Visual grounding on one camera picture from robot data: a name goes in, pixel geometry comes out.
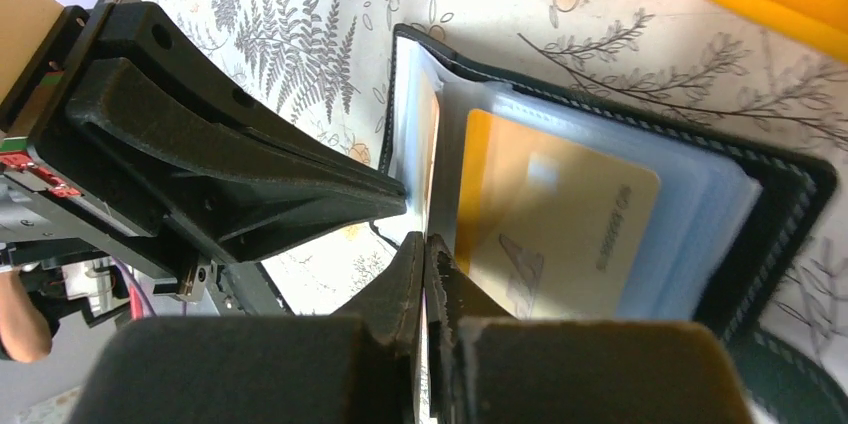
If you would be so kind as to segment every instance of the white wall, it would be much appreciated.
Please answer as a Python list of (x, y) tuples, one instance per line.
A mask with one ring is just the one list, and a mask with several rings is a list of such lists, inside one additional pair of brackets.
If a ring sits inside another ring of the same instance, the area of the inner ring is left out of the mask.
[[(91, 7), (96, 0), (57, 0), (64, 5)], [(46, 360), (30, 365), (0, 362), (0, 424), (44, 399), (83, 382), (106, 341), (115, 332), (111, 322), (88, 329), (79, 314), (62, 320)]]

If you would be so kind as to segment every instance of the white tablecloth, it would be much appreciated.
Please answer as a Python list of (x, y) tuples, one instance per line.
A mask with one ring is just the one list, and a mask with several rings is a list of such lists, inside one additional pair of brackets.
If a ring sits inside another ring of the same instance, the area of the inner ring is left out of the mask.
[[(848, 162), (848, 69), (705, 0), (153, 0), (247, 91), (376, 165), (391, 29), (678, 119)], [(848, 382), (848, 203), (837, 199), (762, 320)], [(367, 226), (267, 266), (297, 311), (330, 312), (392, 253)]]

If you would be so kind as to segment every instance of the black wallet edge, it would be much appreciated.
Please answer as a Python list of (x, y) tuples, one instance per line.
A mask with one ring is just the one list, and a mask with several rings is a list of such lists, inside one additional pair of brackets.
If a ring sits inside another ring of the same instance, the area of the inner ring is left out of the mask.
[[(501, 81), (511, 84), (517, 92), (662, 134), (710, 152), (725, 155), (740, 165), (750, 166), (751, 162), (755, 161), (786, 175), (794, 175), (802, 190), (795, 195), (794, 202), (788, 203), (791, 212), (782, 218), (781, 231), (767, 246), (767, 255), (763, 262), (757, 267), (747, 269), (748, 272), (737, 273), (735, 272), (736, 269), (726, 268), (727, 259), (725, 259), (716, 275), (724, 270), (725, 274), (731, 274), (730, 278), (736, 281), (732, 284), (742, 283), (744, 286), (739, 286), (737, 289), (730, 290), (733, 292), (728, 292), (728, 289), (721, 288), (728, 283), (715, 282), (716, 279), (711, 279), (704, 296), (720, 295), (722, 299), (708, 302), (707, 299), (702, 298), (701, 305), (695, 313), (694, 320), (706, 324), (725, 343), (730, 342), (737, 334), (744, 333), (756, 324), (784, 273), (792, 265), (792, 261), (803, 245), (806, 236), (836, 191), (836, 169), (824, 159), (751, 141), (715, 129), (675, 121), (625, 104), (556, 86), (514, 71), (476, 62), (463, 57), (445, 44), (405, 24), (397, 24), (393, 33), (392, 67), (386, 105), (385, 130), (378, 161), (378, 170), (381, 172), (388, 172), (393, 154), (394, 90), (398, 37), (405, 37), (418, 42), (447, 69), (463, 78), (474, 81)], [(731, 246), (731, 250), (738, 246), (737, 240)], [(723, 297), (725, 294), (737, 294), (738, 299), (728, 300)]]

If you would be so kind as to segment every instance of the wallet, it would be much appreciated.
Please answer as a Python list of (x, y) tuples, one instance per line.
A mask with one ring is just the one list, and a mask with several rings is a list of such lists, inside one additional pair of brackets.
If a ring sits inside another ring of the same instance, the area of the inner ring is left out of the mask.
[(440, 235), (518, 318), (700, 322), (770, 412), (844, 422), (839, 385), (757, 325), (836, 190), (828, 162), (475, 62), (406, 25), (385, 119), (379, 169), (408, 193), (404, 215), (373, 223), (385, 239)]

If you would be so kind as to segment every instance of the person's arm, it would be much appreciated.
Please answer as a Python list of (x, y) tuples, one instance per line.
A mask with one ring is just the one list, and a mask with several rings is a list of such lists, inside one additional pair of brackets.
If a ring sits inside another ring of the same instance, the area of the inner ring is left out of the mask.
[(53, 347), (47, 319), (33, 305), (17, 270), (0, 273), (0, 342), (10, 358), (27, 363), (47, 357)]

